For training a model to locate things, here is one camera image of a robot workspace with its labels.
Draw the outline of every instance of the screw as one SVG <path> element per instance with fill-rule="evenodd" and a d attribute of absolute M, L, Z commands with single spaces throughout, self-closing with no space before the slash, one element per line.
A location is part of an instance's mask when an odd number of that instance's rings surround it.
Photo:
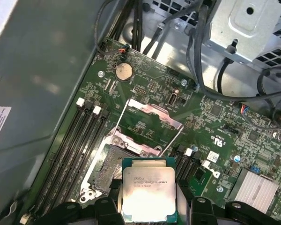
<path fill-rule="evenodd" d="M 240 209 L 242 206 L 240 205 L 240 204 L 238 204 L 238 203 L 232 203 L 232 206 L 234 207 L 234 208 L 237 208 L 237 209 Z"/>
<path fill-rule="evenodd" d="M 176 24 L 175 24 L 175 29 L 178 30 L 180 27 L 181 27 L 181 24 L 180 24 L 180 23 L 176 23 Z"/>
<path fill-rule="evenodd" d="M 180 83 L 181 83 L 182 86 L 186 86 L 187 85 L 187 80 L 186 79 L 182 79 Z"/>
<path fill-rule="evenodd" d="M 120 139 L 118 137 L 113 138 L 112 143 L 113 144 L 119 144 Z"/>
<path fill-rule="evenodd" d="M 88 191 L 89 196 L 92 196 L 94 194 L 94 191 L 90 190 Z"/>
<path fill-rule="evenodd" d="M 224 188 L 223 188 L 222 186 L 218 186 L 218 187 L 216 188 L 216 190 L 217 190 L 217 192 L 222 193 L 222 192 L 224 191 Z"/>
<path fill-rule="evenodd" d="M 205 203 L 206 200 L 205 200 L 204 198 L 198 198 L 198 202 L 200 202 L 200 203 Z"/>
<path fill-rule="evenodd" d="M 104 71 L 99 71 L 98 72 L 98 77 L 104 77 L 104 75 L 105 75 L 105 72 Z"/>

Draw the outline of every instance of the ram slot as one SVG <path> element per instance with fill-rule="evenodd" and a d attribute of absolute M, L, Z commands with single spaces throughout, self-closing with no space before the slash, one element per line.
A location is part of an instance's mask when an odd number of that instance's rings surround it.
<path fill-rule="evenodd" d="M 84 149 L 87 146 L 87 143 L 89 142 L 89 138 L 91 137 L 91 134 L 92 134 L 92 132 L 94 130 L 94 127 L 95 127 L 97 121 L 98 121 L 98 116 L 97 115 L 92 117 L 91 122 L 89 123 L 89 126 L 88 126 L 87 134 L 84 136 L 83 142 L 80 145 L 79 150 L 75 153 L 74 160 L 72 161 L 69 170 L 63 176 L 65 178 L 61 182 L 61 185 L 60 185 L 60 188 L 59 188 L 59 192 L 58 192 L 57 196 L 54 199 L 52 199 L 51 207 L 48 210 L 50 210 L 54 205 L 59 205 L 63 201 L 62 200 L 62 196 L 63 196 L 62 193 L 65 190 L 67 190 L 67 183 L 70 180 L 71 175 L 73 173 L 75 173 L 75 168 L 77 167 L 77 165 L 81 161 L 81 158 L 84 155 Z"/>
<path fill-rule="evenodd" d="M 44 184 L 37 196 L 35 208 L 33 209 L 34 212 L 38 211 L 39 207 L 41 206 L 42 201 L 44 200 L 44 196 L 47 194 L 47 192 L 50 188 L 50 185 L 55 177 L 55 174 L 58 170 L 58 164 L 66 154 L 66 152 L 64 151 L 64 148 L 73 141 L 74 136 L 77 132 L 77 129 L 79 129 L 79 127 L 83 121 L 83 118 L 84 118 L 83 110 L 78 109 L 75 113 L 74 118 L 71 121 L 69 129 L 66 131 L 66 134 L 65 134 L 64 138 L 62 139 L 61 145 L 59 146 L 57 152 L 54 155 L 49 172 L 47 173 Z"/>
<path fill-rule="evenodd" d="M 59 192 L 59 184 L 60 182 L 62 182 L 65 173 L 69 169 L 69 165 L 74 160 L 74 155 L 77 149 L 80 147 L 81 143 L 83 142 L 84 136 L 87 133 L 88 126 L 93 118 L 93 113 L 85 112 L 85 114 L 86 116 L 84 117 L 81 127 L 78 129 L 78 132 L 76 133 L 74 141 L 69 146 L 69 148 L 65 148 L 66 156 L 64 157 L 64 160 L 59 165 L 58 172 L 55 175 L 55 179 L 47 194 L 46 200 L 42 205 L 42 210 L 40 210 L 40 213 L 42 215 L 45 214 L 51 208 L 52 200 L 55 199 L 55 196 Z"/>
<path fill-rule="evenodd" d="M 75 186 L 77 186 L 77 184 L 78 184 L 78 180 L 83 176 L 82 172 L 85 170 L 85 168 L 87 166 L 87 163 L 89 161 L 92 150 L 94 149 L 96 143 L 98 142 L 98 139 L 99 138 L 102 139 L 102 137 L 103 137 L 102 136 L 102 130 L 104 128 L 104 125 L 106 123 L 106 120 L 107 120 L 108 116 L 109 116 L 109 113 L 105 112 L 105 114 L 102 115 L 101 118 L 100 118 L 98 127 L 96 129 L 94 129 L 94 132 L 93 132 L 94 135 L 92 135 L 92 138 L 89 141 L 88 148 L 86 149 L 86 151 L 83 155 L 83 159 L 81 160 L 81 163 L 78 167 L 78 170 L 77 170 L 75 176 L 69 181 L 70 188 L 63 195 L 64 196 L 63 201 L 67 201 L 70 198 Z"/>

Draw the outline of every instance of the integrated circuit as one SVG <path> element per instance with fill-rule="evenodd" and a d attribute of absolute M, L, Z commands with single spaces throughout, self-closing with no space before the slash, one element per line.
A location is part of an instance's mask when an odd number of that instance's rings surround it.
<path fill-rule="evenodd" d="M 222 107 L 219 105 L 213 105 L 210 114 L 214 115 L 215 117 L 219 117 L 222 112 Z"/>
<path fill-rule="evenodd" d="M 259 138 L 259 134 L 256 131 L 251 131 L 248 136 L 248 140 L 252 142 L 256 142 L 258 138 Z"/>
<path fill-rule="evenodd" d="M 197 171 L 196 171 L 196 173 L 195 173 L 195 175 L 194 175 L 194 177 L 195 177 L 198 181 L 200 181 L 200 180 L 202 179 L 203 175 L 204 175 L 204 171 L 202 171 L 200 168 L 198 168 Z"/>

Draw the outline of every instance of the capacitor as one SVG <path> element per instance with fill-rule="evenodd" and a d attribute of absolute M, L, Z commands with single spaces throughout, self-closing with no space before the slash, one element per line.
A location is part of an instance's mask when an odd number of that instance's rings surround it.
<path fill-rule="evenodd" d="M 193 144 L 193 145 L 191 145 L 191 150 L 193 152 L 197 152 L 199 150 L 199 148 L 196 145 Z"/>
<path fill-rule="evenodd" d="M 233 154 L 230 156 L 230 159 L 236 163 L 239 163 L 241 161 L 241 157 L 239 155 Z"/>

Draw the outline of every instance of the cable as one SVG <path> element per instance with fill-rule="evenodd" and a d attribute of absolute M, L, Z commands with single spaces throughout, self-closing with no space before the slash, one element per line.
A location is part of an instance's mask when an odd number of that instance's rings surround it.
<path fill-rule="evenodd" d="M 217 76 L 217 91 L 219 93 L 223 93 L 222 91 L 222 80 L 223 80 L 223 75 L 225 73 L 225 70 L 227 69 L 228 65 L 232 64 L 234 61 L 229 59 L 229 58 L 225 58 L 224 59 L 224 64 L 219 72 L 219 75 Z"/>
<path fill-rule="evenodd" d="M 133 32 L 132 32 L 132 48 L 136 50 L 137 46 L 137 36 L 138 36 L 138 2 L 139 0 L 135 0 L 134 7 L 134 20 L 133 20 Z"/>
<path fill-rule="evenodd" d="M 141 52 L 142 42 L 142 0 L 138 0 L 138 23 L 137 23 L 137 47 L 136 50 Z"/>
<path fill-rule="evenodd" d="M 272 114 L 272 120 L 273 120 L 274 124 L 275 124 L 279 129 L 281 129 L 281 124 L 277 121 L 277 119 L 276 119 L 276 114 L 277 114 L 277 111 L 278 111 L 278 105 L 280 105 L 280 104 L 281 104 L 281 99 L 277 102 L 276 107 L 274 108 L 273 114 Z"/>
<path fill-rule="evenodd" d="M 261 130 L 277 130 L 277 129 L 279 129 L 278 127 L 275 127 L 275 128 L 274 127 L 262 127 L 262 126 L 259 126 L 255 123 L 253 123 L 252 120 L 246 115 L 246 114 L 248 114 L 248 111 L 249 111 L 249 107 L 247 105 L 243 104 L 241 109 L 240 109 L 240 114 L 249 124 L 251 124 L 255 128 L 258 128 L 258 129 L 261 129 Z"/>
<path fill-rule="evenodd" d="M 269 68 L 269 69 L 266 69 L 264 70 L 258 77 L 257 79 L 257 90 L 258 90 L 258 93 L 260 95 L 266 95 L 266 91 L 265 91 L 265 88 L 263 86 L 263 78 L 265 76 L 269 76 L 270 75 L 270 71 L 272 70 L 281 70 L 281 67 L 273 67 L 273 68 Z M 270 99 L 265 99 L 265 101 L 267 102 L 267 104 L 269 105 L 270 107 L 270 111 L 271 111 L 271 117 L 272 117 L 272 120 L 274 122 L 274 124 L 276 125 L 276 127 L 278 127 L 279 129 L 281 129 L 281 124 L 278 122 L 278 120 L 276 119 L 276 113 L 277 113 L 277 106 L 279 104 L 281 104 L 281 99 L 280 101 L 277 103 L 277 105 L 275 106 L 272 102 L 272 100 Z"/>
<path fill-rule="evenodd" d="M 187 49 L 186 49 L 186 55 L 188 55 L 188 56 L 190 56 L 190 51 L 191 51 L 191 47 L 193 44 L 193 35 L 194 35 L 195 31 L 196 30 L 194 28 L 189 31 L 189 40 L 188 40 L 188 45 L 187 45 Z M 193 77 L 196 78 L 196 74 L 193 70 L 192 61 L 191 61 L 190 57 L 186 58 L 186 64 L 189 68 L 189 71 L 191 72 L 191 75 L 193 75 Z"/>
<path fill-rule="evenodd" d="M 260 100 L 281 96 L 281 91 L 280 91 L 263 96 L 233 97 L 233 96 L 221 95 L 219 93 L 211 92 L 206 89 L 204 85 L 203 74 L 202 74 L 201 49 L 202 49 L 202 41 L 204 36 L 204 29 L 206 26 L 206 20 L 208 16 L 207 13 L 208 13 L 208 7 L 203 5 L 199 12 L 199 20 L 197 24 L 197 32 L 195 34 L 195 42 L 194 42 L 194 68 L 203 94 L 213 99 L 215 98 L 222 101 L 239 101 L 239 102 L 253 102 L 253 101 L 260 101 Z"/>
<path fill-rule="evenodd" d="M 103 12 L 103 10 L 105 9 L 105 7 L 106 7 L 109 3 L 111 3 L 112 1 L 114 1 L 114 0 L 106 0 L 106 1 L 102 4 L 102 6 L 101 6 L 100 9 L 99 9 L 99 12 L 98 12 L 98 15 L 97 15 L 97 18 L 96 18 L 96 21 L 95 21 L 95 26 L 94 26 L 94 40 L 95 40 L 96 49 L 97 49 L 98 52 L 100 52 L 102 55 L 112 55 L 112 54 L 118 53 L 118 50 L 114 50 L 114 51 L 111 51 L 111 52 L 104 52 L 104 51 L 102 51 L 102 49 L 100 48 L 99 43 L 98 43 L 98 26 L 99 26 L 99 21 L 100 21 L 102 12 Z"/>
<path fill-rule="evenodd" d="M 120 38 L 120 36 L 121 36 L 121 33 L 122 33 L 122 31 L 123 31 L 123 29 L 124 29 L 124 27 L 125 27 L 125 25 L 126 25 L 126 23 L 127 23 L 127 21 L 128 21 L 128 19 L 129 19 L 129 15 L 130 15 L 130 13 L 131 13 L 131 11 L 132 11 L 132 9 L 133 9 L 133 6 L 134 6 L 134 2 L 133 1 L 131 1 L 131 0 L 129 0 L 126 4 L 125 4 L 125 6 L 124 6 L 124 8 L 123 8 L 123 10 L 122 10 L 122 13 L 121 13 L 121 16 L 119 17 L 119 19 L 118 19 L 118 21 L 117 21 L 117 23 L 118 23 L 118 25 L 116 25 L 113 29 L 113 31 L 115 32 L 115 34 L 114 34 L 114 39 L 116 40 L 116 41 L 118 41 L 119 40 L 119 38 Z"/>
<path fill-rule="evenodd" d="M 174 19 L 177 19 L 177 18 L 180 18 L 188 13 L 191 13 L 193 11 L 197 11 L 199 10 L 200 6 L 201 6 L 201 3 L 203 1 L 202 0 L 199 0 L 199 1 L 195 1 L 195 2 L 192 2 L 189 7 L 179 11 L 179 12 L 176 12 L 175 14 L 169 16 L 168 18 L 166 18 L 162 23 L 164 24 L 167 24 L 168 22 L 170 22 L 171 20 L 174 20 Z M 145 48 L 145 50 L 143 51 L 143 54 L 144 55 L 147 55 L 149 53 L 149 51 L 151 50 L 151 48 L 153 47 L 153 45 L 155 44 L 155 42 L 158 40 L 160 34 L 162 32 L 162 28 L 158 27 L 157 30 L 155 31 L 150 43 L 147 45 L 147 47 Z"/>

